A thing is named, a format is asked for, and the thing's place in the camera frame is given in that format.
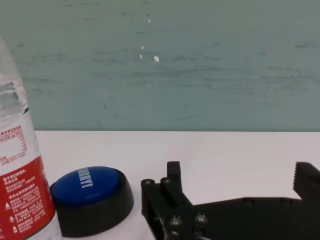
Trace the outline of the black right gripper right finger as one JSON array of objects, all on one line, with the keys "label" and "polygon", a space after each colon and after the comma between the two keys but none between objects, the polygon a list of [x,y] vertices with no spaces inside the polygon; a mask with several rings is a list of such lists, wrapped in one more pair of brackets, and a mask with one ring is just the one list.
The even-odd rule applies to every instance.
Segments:
[{"label": "black right gripper right finger", "polygon": [[293,190],[304,201],[320,200],[320,171],[308,162],[297,162]]}]

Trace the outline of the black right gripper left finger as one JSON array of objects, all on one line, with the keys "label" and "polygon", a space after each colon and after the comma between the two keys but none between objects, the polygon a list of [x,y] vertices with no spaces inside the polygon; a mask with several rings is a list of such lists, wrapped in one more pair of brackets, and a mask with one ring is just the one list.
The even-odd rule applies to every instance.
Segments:
[{"label": "black right gripper left finger", "polygon": [[169,161],[159,183],[141,181],[141,214],[156,240],[193,238],[193,205],[183,193],[180,162]]}]

